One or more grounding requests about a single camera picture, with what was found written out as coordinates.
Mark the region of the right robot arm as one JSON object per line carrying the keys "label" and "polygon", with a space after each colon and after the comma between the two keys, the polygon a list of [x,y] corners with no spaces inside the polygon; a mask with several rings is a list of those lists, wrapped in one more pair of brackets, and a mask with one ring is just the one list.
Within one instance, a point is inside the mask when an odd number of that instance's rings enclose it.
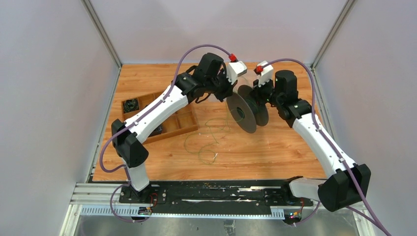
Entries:
{"label": "right robot arm", "polygon": [[371,171],[365,164],[357,164],[329,137],[313,112],[313,106],[299,98],[297,77],[290,70],[280,70],[274,79],[262,82],[256,79],[251,99],[256,105],[269,103],[307,143],[321,164],[327,179],[293,177],[281,191],[281,199],[294,205],[300,198],[321,202],[334,212],[358,202],[364,202]]}

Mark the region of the dark grey spool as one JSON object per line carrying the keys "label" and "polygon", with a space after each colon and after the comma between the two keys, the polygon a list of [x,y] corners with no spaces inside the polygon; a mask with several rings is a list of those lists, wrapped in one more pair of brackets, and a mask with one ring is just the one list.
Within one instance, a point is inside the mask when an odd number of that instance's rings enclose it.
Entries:
{"label": "dark grey spool", "polygon": [[258,126],[266,126],[269,122],[266,105],[259,104],[252,96],[252,91],[252,87],[241,85],[237,92],[226,99],[234,121],[247,133],[255,133]]}

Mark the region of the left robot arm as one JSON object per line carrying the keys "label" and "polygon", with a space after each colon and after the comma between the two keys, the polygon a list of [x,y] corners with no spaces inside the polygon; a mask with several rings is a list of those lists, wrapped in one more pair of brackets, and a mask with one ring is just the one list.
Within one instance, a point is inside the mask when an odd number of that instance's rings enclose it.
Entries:
{"label": "left robot arm", "polygon": [[150,199],[149,178],[145,161],[149,152],[143,143],[167,118],[191,102],[201,102],[204,94],[214,95],[219,101],[230,97],[238,77],[247,72],[242,61],[230,56],[226,64],[220,56],[206,53],[198,65],[174,77],[162,94],[125,121],[112,123],[112,144],[127,171],[132,197],[139,203]]}

